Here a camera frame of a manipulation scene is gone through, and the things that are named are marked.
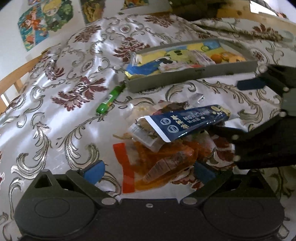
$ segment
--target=blue wrapper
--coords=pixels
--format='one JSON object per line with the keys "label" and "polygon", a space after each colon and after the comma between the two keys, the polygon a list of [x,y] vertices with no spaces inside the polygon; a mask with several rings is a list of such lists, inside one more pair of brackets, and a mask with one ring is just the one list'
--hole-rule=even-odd
{"label": "blue wrapper", "polygon": [[220,105],[209,105],[168,112],[160,115],[146,115],[145,119],[165,142],[171,142],[193,130],[227,121],[230,111]]}

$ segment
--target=circular logo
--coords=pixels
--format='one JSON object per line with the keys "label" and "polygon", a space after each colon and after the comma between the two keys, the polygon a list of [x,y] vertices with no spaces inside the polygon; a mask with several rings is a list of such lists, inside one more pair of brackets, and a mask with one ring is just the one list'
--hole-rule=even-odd
{"label": "circular logo", "polygon": [[169,119],[169,118],[162,118],[162,119],[160,120],[160,123],[161,123],[162,125],[164,125],[164,126],[167,126],[167,125],[170,124],[170,119]]}
{"label": "circular logo", "polygon": [[170,125],[170,126],[168,127],[168,131],[169,131],[170,133],[177,133],[177,132],[179,131],[179,128],[176,127],[176,126],[174,126],[174,125]]}

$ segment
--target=bed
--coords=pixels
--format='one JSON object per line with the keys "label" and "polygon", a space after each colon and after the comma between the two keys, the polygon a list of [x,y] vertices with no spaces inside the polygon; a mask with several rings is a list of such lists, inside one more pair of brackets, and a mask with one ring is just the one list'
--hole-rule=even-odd
{"label": "bed", "polygon": [[[75,33],[67,42],[50,48],[29,74],[21,94],[0,116],[0,240],[21,235],[14,210],[32,179],[44,168],[55,174],[82,169],[97,159],[106,172],[96,185],[117,199],[177,198],[201,188],[202,183],[185,170],[164,187],[132,194],[122,193],[123,172],[112,145],[113,136],[127,128],[128,103],[176,102],[194,93],[205,96],[204,105],[224,103],[236,118],[232,126],[251,130],[278,114],[281,98],[271,89],[239,91],[238,80],[254,73],[218,76],[160,87],[137,94],[127,89],[109,112],[96,108],[120,81],[131,53],[161,44],[194,39],[221,38],[246,47],[258,60],[257,74],[267,64],[295,66],[296,39],[280,29],[245,19],[215,18],[188,22],[174,15],[117,15],[99,20]],[[234,168],[232,149],[218,136],[212,165]],[[285,207],[285,221],[278,237],[296,239],[295,167],[261,170]]]}

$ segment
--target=silver bolt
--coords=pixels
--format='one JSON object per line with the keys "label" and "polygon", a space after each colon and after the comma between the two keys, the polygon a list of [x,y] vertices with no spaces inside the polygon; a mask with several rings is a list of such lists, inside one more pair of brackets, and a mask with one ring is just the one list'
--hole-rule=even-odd
{"label": "silver bolt", "polygon": [[234,141],[236,141],[236,140],[239,139],[239,135],[233,135],[233,136],[231,137],[231,139],[233,139]]}
{"label": "silver bolt", "polygon": [[234,156],[233,161],[239,161],[241,159],[240,156]]}
{"label": "silver bolt", "polygon": [[112,197],[106,197],[102,200],[102,204],[104,205],[114,205],[116,203],[116,200]]}
{"label": "silver bolt", "polygon": [[279,113],[279,116],[280,116],[280,117],[285,117],[286,115],[287,115],[287,113],[284,112],[284,111],[282,111],[282,112]]}
{"label": "silver bolt", "polygon": [[183,199],[183,203],[186,205],[194,205],[197,203],[197,200],[194,197],[186,197]]}

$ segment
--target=gray box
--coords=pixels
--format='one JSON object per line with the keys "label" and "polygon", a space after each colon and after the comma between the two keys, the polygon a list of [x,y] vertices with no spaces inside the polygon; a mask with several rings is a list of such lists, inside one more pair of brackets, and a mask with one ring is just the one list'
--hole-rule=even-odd
{"label": "gray box", "polygon": [[214,77],[214,76],[220,76],[220,75],[255,72],[257,70],[257,66],[258,66],[257,59],[246,48],[244,47],[239,48],[229,41],[226,41],[223,39],[215,39],[215,38],[199,39],[199,40],[161,45],[157,47],[143,49],[135,52],[131,58],[131,61],[135,60],[136,55],[141,55],[144,53],[148,53],[156,50],[162,50],[162,49],[171,48],[171,47],[178,47],[180,45],[189,45],[189,44],[205,42],[208,40],[219,41],[221,47],[224,48],[226,51],[240,55],[244,57],[246,61],[236,62],[236,63],[221,63],[221,64],[209,65],[206,67],[191,68],[191,69],[185,69],[181,71],[144,76],[144,77],[139,77],[131,80],[126,78],[129,91],[132,93],[137,93],[147,89],[152,89],[152,88],[170,85],[170,84],[176,84],[176,83],[184,82],[187,80],[195,80],[195,79],[208,78],[208,77]]}

